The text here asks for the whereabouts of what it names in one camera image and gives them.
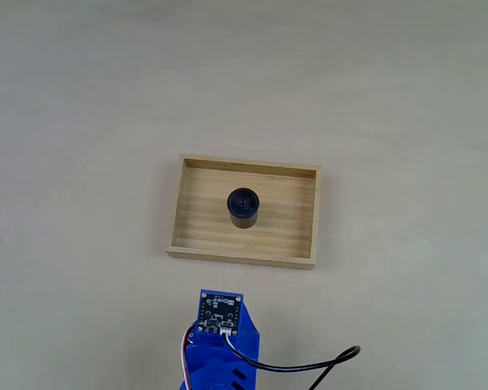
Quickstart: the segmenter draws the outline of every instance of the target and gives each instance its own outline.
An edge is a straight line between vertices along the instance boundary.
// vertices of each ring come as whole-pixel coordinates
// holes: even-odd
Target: black cable
[[[320,382],[321,382],[322,380],[324,380],[325,376],[327,376],[327,374],[328,374],[328,373],[329,373],[329,372],[330,372],[330,371],[331,371],[331,370],[334,368],[334,366],[336,366],[336,365],[328,366],[328,367],[327,367],[327,368],[324,370],[324,372],[322,372],[322,373],[320,374],[320,376],[319,376],[318,378],[316,378],[315,383],[313,383],[313,384],[311,385],[311,387],[309,388],[309,390],[315,390],[316,386],[318,386],[318,385],[320,384]]]
[[[261,362],[257,362],[256,360],[253,360],[246,355],[242,354],[239,352],[231,342],[229,341],[228,334],[224,334],[224,341],[228,345],[228,347],[235,353],[237,356],[239,356],[244,362],[249,364],[250,366],[253,366],[255,368],[258,368],[260,370],[265,370],[265,371],[272,371],[272,372],[300,372],[300,371],[309,371],[309,370],[318,370],[319,368],[325,368],[327,372],[324,371],[320,377],[316,380],[316,385],[321,382],[321,380],[331,371],[331,369],[336,366],[337,364],[346,362],[347,360],[352,359],[354,356],[359,354],[360,347],[358,345],[355,345],[354,347],[350,347],[349,349],[343,351],[340,353],[336,359],[334,360],[328,360],[327,362],[320,362],[320,363],[314,363],[314,364],[308,364],[305,366],[270,366],[269,364],[263,364]]]

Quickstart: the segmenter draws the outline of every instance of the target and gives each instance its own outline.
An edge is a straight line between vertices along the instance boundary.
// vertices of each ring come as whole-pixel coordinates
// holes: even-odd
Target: table surface
[[[179,153],[321,165],[316,268],[169,258]],[[200,288],[361,345],[322,388],[488,389],[488,0],[0,1],[0,390],[178,388]]]

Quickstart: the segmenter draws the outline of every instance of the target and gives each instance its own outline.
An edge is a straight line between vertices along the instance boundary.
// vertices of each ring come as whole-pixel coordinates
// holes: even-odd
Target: black circuit board
[[[219,334],[221,328],[238,332],[238,318],[241,313],[242,299],[230,295],[203,294],[198,321],[198,330],[205,333]]]

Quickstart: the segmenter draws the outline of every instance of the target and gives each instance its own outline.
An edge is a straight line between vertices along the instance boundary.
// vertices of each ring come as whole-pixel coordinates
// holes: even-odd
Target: electronic component
[[[237,335],[241,306],[242,295],[202,291],[197,330],[218,335],[223,328]]]

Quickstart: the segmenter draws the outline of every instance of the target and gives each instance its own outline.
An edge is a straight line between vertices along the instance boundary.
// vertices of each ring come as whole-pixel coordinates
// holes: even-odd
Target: white cable
[[[190,374],[188,373],[188,364],[186,363],[186,347],[185,343],[188,342],[188,335],[190,334],[191,327],[186,329],[185,334],[182,336],[181,341],[181,365],[182,365],[182,374],[185,378],[185,387],[186,390],[192,390],[191,383],[190,383]]]
[[[236,348],[233,346],[233,344],[231,344],[231,341],[229,341],[229,333],[227,333],[227,332],[221,332],[220,334],[221,334],[221,335],[224,337],[224,339],[226,340],[226,343],[228,343],[228,345],[229,345],[229,347],[230,347],[231,349],[235,349],[235,350],[237,350],[237,349],[236,349]]]

